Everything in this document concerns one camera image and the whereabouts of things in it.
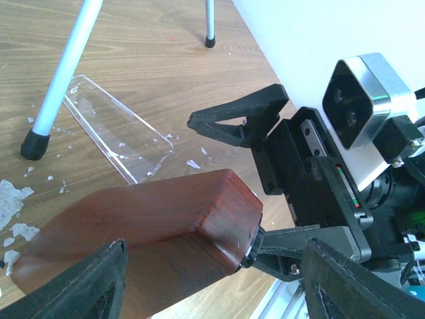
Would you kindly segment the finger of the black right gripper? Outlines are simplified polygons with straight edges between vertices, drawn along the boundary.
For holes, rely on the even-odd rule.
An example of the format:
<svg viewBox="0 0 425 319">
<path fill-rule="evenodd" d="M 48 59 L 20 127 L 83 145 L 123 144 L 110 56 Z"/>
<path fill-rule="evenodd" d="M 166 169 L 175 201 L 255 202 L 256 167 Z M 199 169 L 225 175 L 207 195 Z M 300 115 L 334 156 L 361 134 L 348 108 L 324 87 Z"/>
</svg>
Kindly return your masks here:
<svg viewBox="0 0 425 319">
<path fill-rule="evenodd" d="M 232 102 L 193 112 L 187 126 L 206 138 L 250 148 L 265 138 L 288 102 L 285 88 L 272 84 Z"/>
<path fill-rule="evenodd" d="M 265 231 L 260 227 L 244 257 L 244 268 L 291 282 L 302 278 L 301 260 L 310 239 L 319 239 L 343 256 L 358 262 L 361 253 L 346 226 L 321 228 L 319 225 Z"/>
</svg>

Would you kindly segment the clear plastic metronome cover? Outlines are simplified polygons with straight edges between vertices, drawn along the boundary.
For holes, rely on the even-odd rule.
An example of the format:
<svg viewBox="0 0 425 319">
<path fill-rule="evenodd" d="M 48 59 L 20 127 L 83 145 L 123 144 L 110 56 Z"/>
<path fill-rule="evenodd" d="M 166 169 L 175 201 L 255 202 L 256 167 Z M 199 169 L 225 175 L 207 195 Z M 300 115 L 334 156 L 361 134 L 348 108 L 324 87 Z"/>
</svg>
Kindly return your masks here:
<svg viewBox="0 0 425 319">
<path fill-rule="evenodd" d="M 175 155 L 166 136 L 85 75 L 72 77 L 63 103 L 130 185 L 151 179 Z"/>
</svg>

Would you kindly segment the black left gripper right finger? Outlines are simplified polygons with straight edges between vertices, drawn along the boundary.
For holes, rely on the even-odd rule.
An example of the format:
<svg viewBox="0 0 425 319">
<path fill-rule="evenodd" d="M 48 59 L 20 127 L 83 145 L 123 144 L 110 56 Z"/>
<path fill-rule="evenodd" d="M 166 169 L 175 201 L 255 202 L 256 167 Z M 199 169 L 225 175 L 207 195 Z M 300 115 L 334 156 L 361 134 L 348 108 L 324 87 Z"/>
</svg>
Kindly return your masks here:
<svg viewBox="0 0 425 319">
<path fill-rule="evenodd" d="M 310 318 L 423 318 L 424 302 L 394 287 L 320 241 L 301 262 Z"/>
</svg>

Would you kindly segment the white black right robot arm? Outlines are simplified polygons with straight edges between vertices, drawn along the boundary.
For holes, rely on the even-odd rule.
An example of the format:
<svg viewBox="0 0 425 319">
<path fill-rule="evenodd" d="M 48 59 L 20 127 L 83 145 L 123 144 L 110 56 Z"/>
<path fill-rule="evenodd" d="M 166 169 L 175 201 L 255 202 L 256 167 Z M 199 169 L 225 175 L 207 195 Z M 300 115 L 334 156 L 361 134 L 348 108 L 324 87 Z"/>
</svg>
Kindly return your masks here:
<svg viewBox="0 0 425 319">
<path fill-rule="evenodd" d="M 424 159 L 385 169 L 359 191 L 318 110 L 288 103 L 273 84 L 238 100 L 193 112 L 196 133 L 251 150 L 264 193 L 283 195 L 294 228 L 259 229 L 242 266 L 280 280 L 302 278 L 306 242 L 317 238 L 376 274 L 405 283 L 424 258 Z"/>
</svg>

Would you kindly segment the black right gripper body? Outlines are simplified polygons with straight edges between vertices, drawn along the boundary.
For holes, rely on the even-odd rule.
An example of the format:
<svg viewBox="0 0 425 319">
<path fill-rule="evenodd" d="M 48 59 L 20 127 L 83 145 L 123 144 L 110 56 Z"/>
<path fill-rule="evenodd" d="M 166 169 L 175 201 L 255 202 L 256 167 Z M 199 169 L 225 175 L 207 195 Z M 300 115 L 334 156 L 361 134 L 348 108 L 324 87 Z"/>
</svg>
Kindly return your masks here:
<svg viewBox="0 0 425 319">
<path fill-rule="evenodd" d="M 347 227 L 359 262 L 372 257 L 364 234 L 373 216 L 319 111 L 303 107 L 251 147 L 267 195 L 285 195 L 298 226 Z"/>
</svg>

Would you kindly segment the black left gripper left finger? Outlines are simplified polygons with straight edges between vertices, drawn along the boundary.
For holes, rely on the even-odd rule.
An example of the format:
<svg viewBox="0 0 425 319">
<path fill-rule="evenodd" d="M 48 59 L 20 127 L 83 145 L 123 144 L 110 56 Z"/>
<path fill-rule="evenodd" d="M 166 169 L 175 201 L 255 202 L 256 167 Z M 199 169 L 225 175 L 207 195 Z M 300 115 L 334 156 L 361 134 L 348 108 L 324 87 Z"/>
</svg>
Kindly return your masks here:
<svg viewBox="0 0 425 319">
<path fill-rule="evenodd" d="M 127 263 L 126 241 L 112 241 L 2 309 L 1 317 L 118 318 Z"/>
</svg>

